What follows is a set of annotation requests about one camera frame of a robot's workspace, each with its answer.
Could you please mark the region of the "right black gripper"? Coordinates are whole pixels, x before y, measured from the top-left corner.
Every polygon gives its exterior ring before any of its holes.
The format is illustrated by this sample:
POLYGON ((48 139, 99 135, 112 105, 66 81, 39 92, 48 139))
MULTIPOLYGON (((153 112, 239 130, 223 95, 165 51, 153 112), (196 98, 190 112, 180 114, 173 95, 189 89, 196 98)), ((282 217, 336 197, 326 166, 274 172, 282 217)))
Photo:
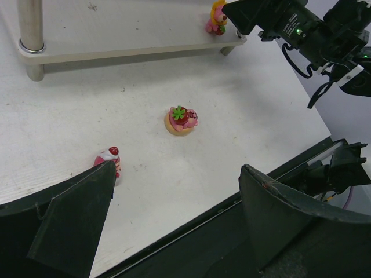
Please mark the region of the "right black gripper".
POLYGON ((307 1, 241 0, 222 11, 242 35, 256 25, 262 41, 281 38, 295 49, 322 42, 322 20, 306 8, 307 1))

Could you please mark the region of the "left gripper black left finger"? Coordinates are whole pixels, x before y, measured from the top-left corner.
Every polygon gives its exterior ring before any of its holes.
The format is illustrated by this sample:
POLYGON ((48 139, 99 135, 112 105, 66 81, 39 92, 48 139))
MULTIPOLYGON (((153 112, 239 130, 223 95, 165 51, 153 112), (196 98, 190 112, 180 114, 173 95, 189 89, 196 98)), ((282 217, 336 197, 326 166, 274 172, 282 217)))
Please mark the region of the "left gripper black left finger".
POLYGON ((1 277, 89 277, 113 197, 114 162, 1 204, 1 277))

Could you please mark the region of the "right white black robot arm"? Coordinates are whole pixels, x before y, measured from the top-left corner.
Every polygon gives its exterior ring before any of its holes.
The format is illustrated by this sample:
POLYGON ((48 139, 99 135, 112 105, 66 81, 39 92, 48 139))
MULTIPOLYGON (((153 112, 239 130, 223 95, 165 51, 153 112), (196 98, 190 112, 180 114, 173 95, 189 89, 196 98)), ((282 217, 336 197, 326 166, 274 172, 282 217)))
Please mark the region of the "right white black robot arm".
POLYGON ((312 108, 332 85, 353 96, 370 96, 370 1, 337 1, 320 19, 306 8, 307 1, 235 1, 223 13, 247 36, 260 27, 262 41, 281 38, 283 55, 303 78, 314 72, 328 76, 308 103, 312 108), (288 57, 296 49, 310 63, 302 72, 288 57))

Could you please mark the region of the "pink bear strawberry donut toy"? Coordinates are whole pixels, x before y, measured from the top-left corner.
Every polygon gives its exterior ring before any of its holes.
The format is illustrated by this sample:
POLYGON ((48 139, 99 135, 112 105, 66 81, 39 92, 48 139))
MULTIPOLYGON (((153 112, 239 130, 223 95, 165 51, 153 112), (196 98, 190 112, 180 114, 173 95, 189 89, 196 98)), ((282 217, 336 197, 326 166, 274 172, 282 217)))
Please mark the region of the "pink bear strawberry donut toy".
POLYGON ((167 131, 174 136, 186 136, 198 126, 198 115, 193 109, 181 105, 171 107, 164 117, 167 131))

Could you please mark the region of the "pink bear sunflower toy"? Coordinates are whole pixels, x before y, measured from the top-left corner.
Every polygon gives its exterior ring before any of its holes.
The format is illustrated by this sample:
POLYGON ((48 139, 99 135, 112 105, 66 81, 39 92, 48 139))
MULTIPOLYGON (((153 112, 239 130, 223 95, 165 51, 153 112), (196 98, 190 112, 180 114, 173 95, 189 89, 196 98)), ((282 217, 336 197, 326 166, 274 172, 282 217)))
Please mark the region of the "pink bear sunflower toy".
POLYGON ((227 16, 222 9, 226 5, 226 1, 221 0, 213 4, 210 11, 210 18, 205 26, 205 31, 210 34, 222 36, 226 32, 227 16))

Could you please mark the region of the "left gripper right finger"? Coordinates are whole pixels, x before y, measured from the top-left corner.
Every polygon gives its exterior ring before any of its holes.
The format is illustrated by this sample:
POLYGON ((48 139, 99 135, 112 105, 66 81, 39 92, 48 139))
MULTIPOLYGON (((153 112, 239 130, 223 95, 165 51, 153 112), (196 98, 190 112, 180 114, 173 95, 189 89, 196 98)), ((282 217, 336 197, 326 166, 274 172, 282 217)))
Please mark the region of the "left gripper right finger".
POLYGON ((264 277, 370 277, 370 216, 316 200, 248 164, 239 190, 264 277))

